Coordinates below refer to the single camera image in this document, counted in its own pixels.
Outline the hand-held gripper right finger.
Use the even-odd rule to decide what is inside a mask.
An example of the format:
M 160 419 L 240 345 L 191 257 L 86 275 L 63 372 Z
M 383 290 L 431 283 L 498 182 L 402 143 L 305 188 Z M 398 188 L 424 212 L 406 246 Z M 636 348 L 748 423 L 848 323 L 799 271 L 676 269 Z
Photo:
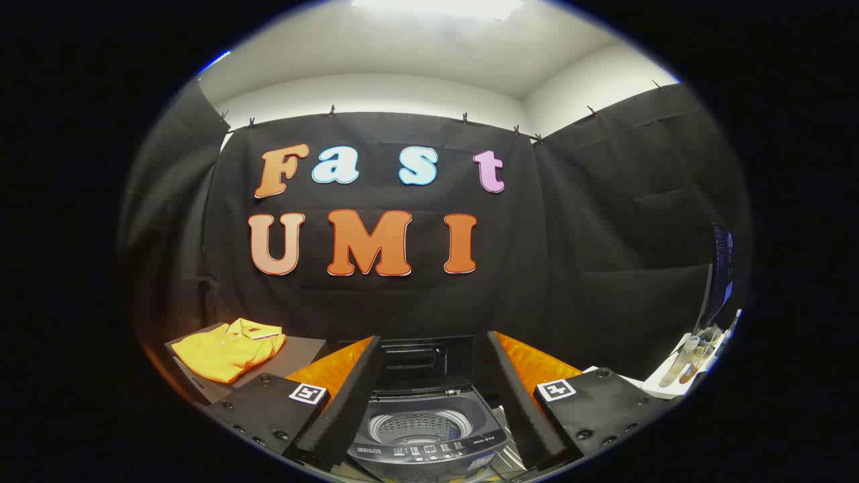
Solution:
M 497 331 L 486 334 L 486 350 L 513 440 L 534 470 L 615 447 L 675 408 L 614 370 L 577 370 Z

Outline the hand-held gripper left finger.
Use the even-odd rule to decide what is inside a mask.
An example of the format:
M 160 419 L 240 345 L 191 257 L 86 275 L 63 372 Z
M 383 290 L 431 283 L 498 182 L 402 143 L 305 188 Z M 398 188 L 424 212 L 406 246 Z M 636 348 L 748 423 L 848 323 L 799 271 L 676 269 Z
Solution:
M 264 451 L 328 472 L 361 425 L 383 369 L 381 342 L 365 337 L 291 376 L 261 372 L 203 412 Z

